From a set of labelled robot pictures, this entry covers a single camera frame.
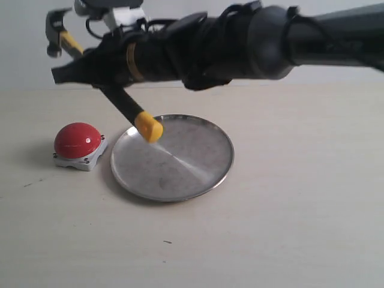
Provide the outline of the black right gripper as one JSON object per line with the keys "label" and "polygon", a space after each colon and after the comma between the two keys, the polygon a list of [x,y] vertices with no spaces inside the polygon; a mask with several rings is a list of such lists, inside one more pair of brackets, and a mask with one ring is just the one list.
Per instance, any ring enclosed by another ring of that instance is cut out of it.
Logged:
{"label": "black right gripper", "polygon": [[51,69],[54,82],[94,87],[182,79],[186,32],[115,29],[103,35],[96,49],[86,49],[76,59]]}

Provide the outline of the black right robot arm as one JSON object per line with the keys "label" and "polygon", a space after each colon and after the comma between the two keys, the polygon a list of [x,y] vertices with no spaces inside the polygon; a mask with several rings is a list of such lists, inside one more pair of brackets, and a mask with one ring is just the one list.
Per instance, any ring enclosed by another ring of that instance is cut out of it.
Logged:
{"label": "black right robot arm", "polygon": [[138,18],[52,75],[57,84],[180,81],[201,91],[236,79],[280,80],[302,65],[383,70],[383,4],[305,16],[296,6],[252,1],[217,17]]}

